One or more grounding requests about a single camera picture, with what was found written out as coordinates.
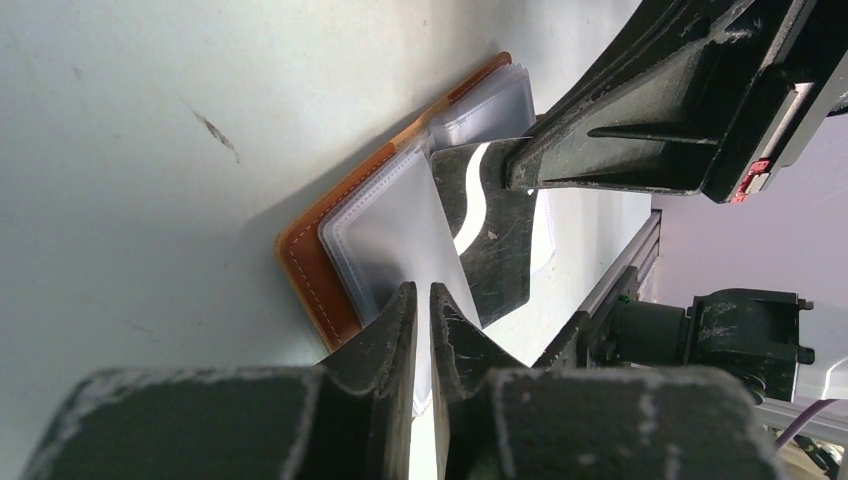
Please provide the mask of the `brown leather card holder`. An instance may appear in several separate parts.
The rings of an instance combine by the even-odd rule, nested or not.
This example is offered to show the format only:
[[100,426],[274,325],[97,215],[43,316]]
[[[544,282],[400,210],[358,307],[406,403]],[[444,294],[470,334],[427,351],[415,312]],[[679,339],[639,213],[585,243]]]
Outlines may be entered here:
[[[301,214],[275,253],[329,350],[373,322],[395,289],[422,295],[446,285],[472,324],[482,326],[431,171],[433,153],[522,137],[535,123],[529,72],[510,54],[493,56]],[[531,276],[556,246],[546,194],[537,195]]]

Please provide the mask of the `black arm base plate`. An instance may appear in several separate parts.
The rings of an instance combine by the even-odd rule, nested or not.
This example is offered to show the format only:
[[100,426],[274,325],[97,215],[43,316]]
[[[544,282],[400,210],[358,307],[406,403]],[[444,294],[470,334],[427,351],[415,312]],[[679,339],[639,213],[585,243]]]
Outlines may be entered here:
[[580,350],[579,340],[590,323],[591,315],[588,312],[576,311],[532,367],[545,371],[585,368],[585,353]]

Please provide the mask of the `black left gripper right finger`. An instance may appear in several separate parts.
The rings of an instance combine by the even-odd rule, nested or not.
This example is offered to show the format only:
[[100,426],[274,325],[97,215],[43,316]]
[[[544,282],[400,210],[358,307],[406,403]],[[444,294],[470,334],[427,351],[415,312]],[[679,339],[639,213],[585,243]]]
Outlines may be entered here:
[[530,368],[430,289],[441,479],[775,479],[748,394],[713,368]]

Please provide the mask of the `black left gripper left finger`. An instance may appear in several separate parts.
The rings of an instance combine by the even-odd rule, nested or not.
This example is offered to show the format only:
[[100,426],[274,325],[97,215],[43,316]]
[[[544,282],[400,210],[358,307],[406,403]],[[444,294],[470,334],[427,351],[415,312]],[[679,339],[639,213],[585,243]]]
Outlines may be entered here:
[[82,380],[27,479],[404,479],[417,292],[309,367],[124,368]]

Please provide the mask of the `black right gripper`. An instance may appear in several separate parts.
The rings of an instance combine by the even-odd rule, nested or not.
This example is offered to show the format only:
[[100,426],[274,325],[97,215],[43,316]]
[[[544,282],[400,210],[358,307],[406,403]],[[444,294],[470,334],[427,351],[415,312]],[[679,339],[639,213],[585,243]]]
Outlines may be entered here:
[[510,151],[504,184],[742,203],[846,92],[844,1],[643,1]]

